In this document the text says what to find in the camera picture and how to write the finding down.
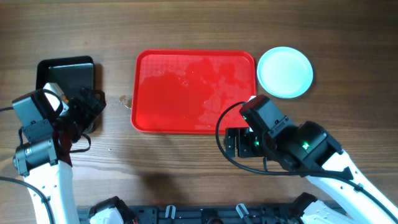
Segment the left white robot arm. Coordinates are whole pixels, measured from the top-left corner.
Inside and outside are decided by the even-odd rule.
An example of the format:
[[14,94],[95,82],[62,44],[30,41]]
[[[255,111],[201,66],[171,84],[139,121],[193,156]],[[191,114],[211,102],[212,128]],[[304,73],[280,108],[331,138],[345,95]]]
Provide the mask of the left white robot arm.
[[60,93],[39,89],[12,102],[21,128],[13,163],[29,189],[37,223],[80,223],[73,195],[71,154],[106,107],[101,90],[82,88],[64,100]]

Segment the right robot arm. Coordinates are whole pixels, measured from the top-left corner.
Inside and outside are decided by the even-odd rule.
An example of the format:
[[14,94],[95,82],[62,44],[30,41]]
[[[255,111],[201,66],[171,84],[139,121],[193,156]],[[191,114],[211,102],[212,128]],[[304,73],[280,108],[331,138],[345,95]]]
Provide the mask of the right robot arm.
[[281,172],[244,166],[227,155],[233,165],[246,171],[274,176],[301,176],[326,192],[356,222],[397,223],[397,207],[357,169],[339,142],[317,123],[295,126],[281,121],[261,127],[253,140],[265,159],[278,162]]

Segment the light blue plate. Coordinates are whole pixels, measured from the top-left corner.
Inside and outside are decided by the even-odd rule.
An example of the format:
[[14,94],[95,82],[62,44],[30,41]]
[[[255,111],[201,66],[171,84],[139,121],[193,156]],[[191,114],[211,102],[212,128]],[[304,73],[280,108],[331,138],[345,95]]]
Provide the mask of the light blue plate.
[[259,59],[257,79],[268,94],[291,99],[309,90],[314,72],[309,59],[300,51],[291,47],[274,47]]

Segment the orange and green sponge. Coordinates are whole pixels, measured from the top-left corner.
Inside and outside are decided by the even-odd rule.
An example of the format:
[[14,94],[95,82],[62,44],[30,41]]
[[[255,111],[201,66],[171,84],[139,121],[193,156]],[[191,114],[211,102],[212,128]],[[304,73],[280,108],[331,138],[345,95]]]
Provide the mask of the orange and green sponge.
[[65,95],[62,95],[62,101],[66,104],[68,104],[69,100]]

